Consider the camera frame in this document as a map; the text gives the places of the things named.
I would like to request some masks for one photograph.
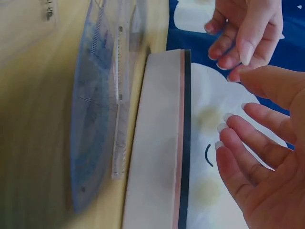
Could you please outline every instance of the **long fingernail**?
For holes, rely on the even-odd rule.
[[[226,70],[227,70],[226,68],[219,67],[218,63],[217,63],[216,65],[217,65],[217,67],[218,67],[219,69],[221,69],[221,70],[223,70],[223,71],[226,71]]]
[[[217,150],[217,149],[219,149],[220,147],[224,147],[223,142],[216,142],[216,143],[215,143],[215,149]]]
[[[241,107],[242,109],[244,110],[244,107],[246,106],[247,104],[242,104]]]
[[[232,114],[232,113],[226,113],[226,114],[224,115],[224,121],[227,122],[228,119],[229,119],[231,116],[233,116],[233,115],[234,115],[234,114]]]
[[[250,42],[243,42],[240,52],[240,60],[243,65],[248,66],[254,53],[254,47]]]
[[[213,30],[214,30],[213,26],[212,26],[211,24],[209,24],[209,23],[206,23],[206,24],[204,25],[204,29],[205,29],[205,31],[206,31],[207,33],[209,33],[209,34],[212,34],[212,32],[213,32]]]
[[[208,55],[209,59],[212,61],[216,61],[217,59],[213,59],[212,57],[210,57],[210,55]]]
[[[228,125],[226,123],[220,123],[217,127],[218,133],[222,132],[225,128],[228,128]]]

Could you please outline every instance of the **right hand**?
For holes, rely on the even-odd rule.
[[[260,104],[245,112],[295,150],[278,145],[243,118],[233,115],[216,144],[220,176],[251,229],[305,228],[305,73],[272,66],[241,73],[241,82],[269,98],[290,117]],[[262,166],[248,145],[268,166]]]
[[[212,35],[222,31],[210,47],[209,57],[217,60],[221,69],[233,69],[229,81],[240,80],[240,69],[268,65],[283,31],[281,3],[281,0],[216,0],[213,18],[204,27]]]

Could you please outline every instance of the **finger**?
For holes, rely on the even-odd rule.
[[[256,160],[233,129],[220,130],[220,140],[231,150],[240,170],[254,186],[270,176],[272,171]]]
[[[244,111],[256,122],[271,130],[281,139],[295,145],[297,138],[289,116],[256,103],[245,104]]]
[[[291,150],[278,145],[240,116],[229,117],[227,125],[236,132],[242,142],[273,169],[277,169],[291,153]]]
[[[232,48],[226,55],[220,57],[218,60],[218,67],[224,70],[232,69],[240,63],[237,48]]]
[[[239,72],[241,82],[257,96],[271,99],[286,110],[305,89],[305,74],[273,66]]]
[[[216,35],[223,30],[225,19],[226,18],[218,11],[218,9],[215,9],[212,19],[204,25],[204,29],[207,33]]]
[[[256,47],[256,50],[254,52],[254,56],[257,59],[260,59],[260,62],[262,62],[262,64],[260,66],[265,66],[268,65],[268,63],[270,62],[273,53],[275,51],[275,48],[280,40],[280,33],[278,33],[276,38],[267,38],[266,36],[269,36],[268,33],[270,33],[270,31],[273,31],[275,29],[270,29],[268,32],[265,32],[266,35],[264,35],[264,37],[262,38],[262,40],[259,42],[259,44]]]
[[[209,57],[212,60],[217,60],[228,49],[230,49],[235,41],[237,35],[237,27],[228,23],[224,29],[224,32],[209,48]]]
[[[254,187],[244,177],[232,152],[228,148],[218,142],[216,143],[216,151],[220,177],[239,208],[243,210],[244,204]]]
[[[248,66],[245,66],[243,64],[238,65],[230,72],[227,77],[227,80],[230,82],[240,82],[240,71],[248,71],[265,65],[265,61],[254,53],[250,64]]]
[[[305,141],[301,140],[305,139],[305,73],[265,66],[240,73],[240,76],[250,92],[290,110],[295,135],[305,148]]]
[[[240,26],[236,39],[236,46],[244,65],[247,66],[250,63],[267,24],[274,16],[274,8],[276,7],[276,2],[272,0],[250,2],[247,15]]]

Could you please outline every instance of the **white cloud print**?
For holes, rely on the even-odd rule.
[[[224,122],[225,113],[232,113],[241,116],[280,145],[286,146],[285,142],[273,132],[246,115],[241,104],[249,102],[259,103],[257,98],[242,85],[227,82],[218,71],[210,67],[192,63],[188,229],[248,228],[239,207],[218,173],[214,147],[219,141],[216,128]],[[254,153],[253,155],[261,162],[257,155]]]
[[[180,30],[205,33],[204,25],[213,17],[215,0],[179,0],[173,20]]]

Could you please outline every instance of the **blue plastic protractor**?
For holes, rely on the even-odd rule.
[[[117,114],[113,49],[118,1],[101,2],[90,2],[74,79],[71,182],[76,212],[86,208],[97,194],[113,151]]]

